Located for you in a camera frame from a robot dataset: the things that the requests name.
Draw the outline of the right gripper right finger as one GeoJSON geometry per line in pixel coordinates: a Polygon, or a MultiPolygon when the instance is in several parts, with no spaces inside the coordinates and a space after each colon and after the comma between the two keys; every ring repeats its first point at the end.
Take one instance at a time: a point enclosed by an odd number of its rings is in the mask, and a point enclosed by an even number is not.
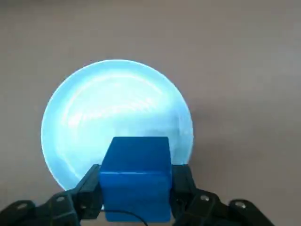
{"type": "Polygon", "coordinates": [[[197,188],[189,165],[172,166],[170,206],[175,226],[274,226],[248,200],[224,204],[217,194],[197,188]]]}

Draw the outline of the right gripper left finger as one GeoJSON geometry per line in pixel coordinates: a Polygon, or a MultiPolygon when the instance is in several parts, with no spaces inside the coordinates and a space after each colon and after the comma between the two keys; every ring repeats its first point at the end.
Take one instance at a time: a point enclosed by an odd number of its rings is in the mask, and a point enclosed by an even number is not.
{"type": "Polygon", "coordinates": [[[96,219],[103,204],[99,183],[100,165],[94,164],[70,190],[56,193],[37,206],[18,200],[0,211],[2,226],[79,226],[81,220],[96,219]]]}

